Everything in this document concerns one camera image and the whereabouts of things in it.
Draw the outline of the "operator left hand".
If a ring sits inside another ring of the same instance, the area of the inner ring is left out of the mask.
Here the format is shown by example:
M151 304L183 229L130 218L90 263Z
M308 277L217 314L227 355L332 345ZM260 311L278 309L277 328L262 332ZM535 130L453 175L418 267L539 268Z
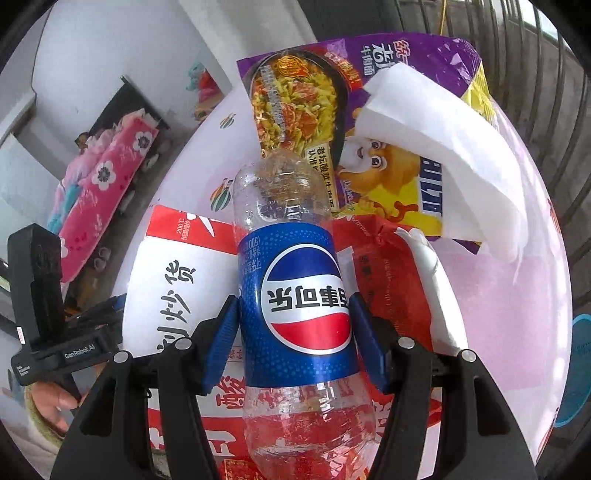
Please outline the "operator left hand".
M87 396L88 392L77 400L58 384L39 381L25 388L25 406L41 435L61 440L69 429L63 412L77 409Z

